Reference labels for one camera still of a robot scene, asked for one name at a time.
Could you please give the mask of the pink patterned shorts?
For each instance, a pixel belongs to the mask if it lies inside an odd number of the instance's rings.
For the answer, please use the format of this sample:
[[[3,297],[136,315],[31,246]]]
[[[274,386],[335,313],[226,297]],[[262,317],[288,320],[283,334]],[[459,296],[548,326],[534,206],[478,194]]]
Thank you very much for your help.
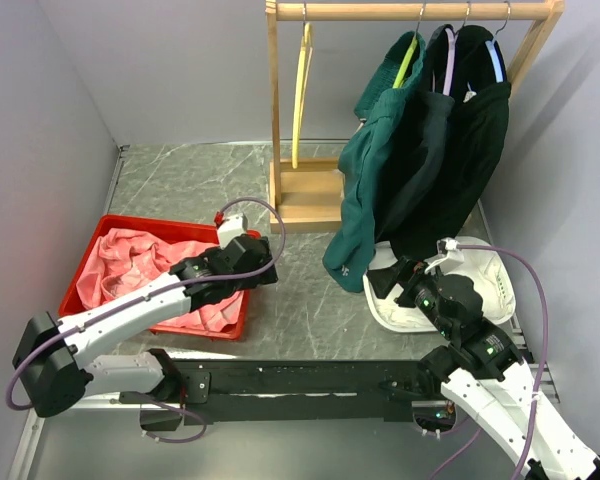
[[[169,243],[143,230],[113,228],[97,238],[76,288],[86,310],[99,307],[155,280],[178,261],[195,257],[217,244],[185,240]],[[243,294],[216,305],[161,322],[161,327],[223,332],[238,322]]]

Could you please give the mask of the yellow clothes hanger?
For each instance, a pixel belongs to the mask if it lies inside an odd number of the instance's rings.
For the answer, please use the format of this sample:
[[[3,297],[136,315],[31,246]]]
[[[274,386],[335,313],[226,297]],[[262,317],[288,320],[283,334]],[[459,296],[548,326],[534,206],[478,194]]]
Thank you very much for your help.
[[[298,56],[297,75],[294,95],[291,163],[297,169],[299,164],[299,143],[304,115],[305,97],[313,55],[313,28],[307,22],[303,25],[303,33]]]

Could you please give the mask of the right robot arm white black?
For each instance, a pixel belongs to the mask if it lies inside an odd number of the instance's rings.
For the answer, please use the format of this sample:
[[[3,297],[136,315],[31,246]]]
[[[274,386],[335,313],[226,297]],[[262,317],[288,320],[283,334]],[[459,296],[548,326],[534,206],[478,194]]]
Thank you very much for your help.
[[[377,252],[363,276],[373,317],[399,333],[436,331],[446,343],[401,386],[416,399],[444,397],[466,412],[527,479],[600,479],[600,455],[582,442],[502,329],[516,299],[494,252],[424,262]]]

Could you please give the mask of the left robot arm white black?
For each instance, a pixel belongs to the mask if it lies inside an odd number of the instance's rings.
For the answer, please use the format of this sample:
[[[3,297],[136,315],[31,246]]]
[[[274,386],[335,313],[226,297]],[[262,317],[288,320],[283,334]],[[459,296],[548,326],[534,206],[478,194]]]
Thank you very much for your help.
[[[12,391],[6,403],[32,409],[41,418],[58,415],[79,400],[99,394],[134,392],[150,402],[181,399],[182,374],[162,349],[115,356],[114,346],[160,322],[217,305],[238,291],[278,280],[267,238],[242,234],[225,247],[212,247],[173,265],[147,285],[107,304],[54,319],[28,320],[16,348],[9,388],[22,384],[28,403]]]

